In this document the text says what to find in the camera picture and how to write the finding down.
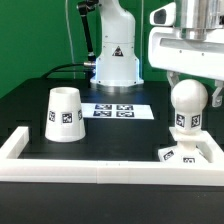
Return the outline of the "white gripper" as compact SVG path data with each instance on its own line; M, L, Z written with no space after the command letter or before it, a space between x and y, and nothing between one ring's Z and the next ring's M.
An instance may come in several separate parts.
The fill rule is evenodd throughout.
M212 106L224 95L224 1L173 1L150 13L152 67L167 70L171 88L180 73L215 81Z

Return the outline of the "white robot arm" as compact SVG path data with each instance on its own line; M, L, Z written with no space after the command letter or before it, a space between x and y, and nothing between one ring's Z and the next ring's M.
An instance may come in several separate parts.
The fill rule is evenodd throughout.
M102 51L96 59L95 86L138 85L134 53L135 19L118 0L99 0ZM212 105L224 100L224 0L173 0L150 13L148 60L163 69L171 85L180 74L215 81Z

